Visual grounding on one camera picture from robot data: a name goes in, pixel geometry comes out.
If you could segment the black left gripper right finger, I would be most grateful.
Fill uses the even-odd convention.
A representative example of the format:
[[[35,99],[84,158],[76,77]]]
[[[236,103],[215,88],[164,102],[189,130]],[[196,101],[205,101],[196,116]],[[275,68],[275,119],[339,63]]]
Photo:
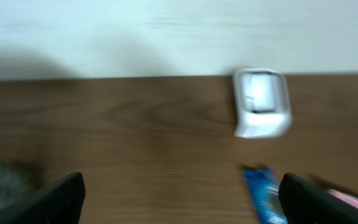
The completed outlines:
[[[279,185],[278,198],[288,223],[358,224],[358,209],[328,193],[334,189],[358,198],[327,182],[309,182],[286,173]]]

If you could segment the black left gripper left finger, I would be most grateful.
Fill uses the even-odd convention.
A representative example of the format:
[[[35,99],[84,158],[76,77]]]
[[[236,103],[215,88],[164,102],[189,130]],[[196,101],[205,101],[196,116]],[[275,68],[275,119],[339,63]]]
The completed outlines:
[[[72,172],[0,209],[0,224],[78,224],[85,195],[82,173]]]

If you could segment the blue Oreo cookie pack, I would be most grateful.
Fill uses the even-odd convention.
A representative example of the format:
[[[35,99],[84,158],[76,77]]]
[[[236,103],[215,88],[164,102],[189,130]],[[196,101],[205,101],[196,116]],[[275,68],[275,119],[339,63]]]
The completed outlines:
[[[278,184],[271,169],[261,168],[242,172],[259,223],[287,224],[278,198]]]

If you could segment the red purple snack bag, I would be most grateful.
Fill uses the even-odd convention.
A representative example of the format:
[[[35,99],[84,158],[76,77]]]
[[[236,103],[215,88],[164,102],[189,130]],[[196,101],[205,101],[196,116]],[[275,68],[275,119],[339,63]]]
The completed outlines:
[[[353,207],[358,209],[358,198],[349,194],[345,194],[343,192],[334,190],[334,189],[329,189],[328,193],[333,195],[334,197],[342,200],[343,202],[348,203],[349,205],[352,205]]]

